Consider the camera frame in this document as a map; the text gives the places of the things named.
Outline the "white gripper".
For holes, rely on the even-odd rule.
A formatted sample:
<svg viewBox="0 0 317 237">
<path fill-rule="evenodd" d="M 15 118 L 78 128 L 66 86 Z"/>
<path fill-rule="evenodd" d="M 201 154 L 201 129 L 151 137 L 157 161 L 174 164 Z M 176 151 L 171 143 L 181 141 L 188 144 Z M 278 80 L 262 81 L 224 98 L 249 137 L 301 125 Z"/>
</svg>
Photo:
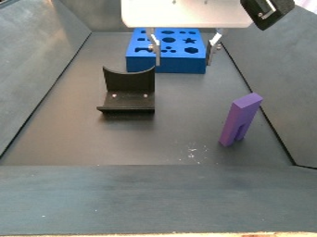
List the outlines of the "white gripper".
<svg viewBox="0 0 317 237">
<path fill-rule="evenodd" d="M 252 24 L 241 0 L 122 0 L 122 19 L 129 28 L 147 28 L 149 49 L 158 66 L 161 43 L 154 28 L 246 28 Z M 208 41 L 208 65 L 222 37 L 224 30 L 217 29 Z"/>
</svg>

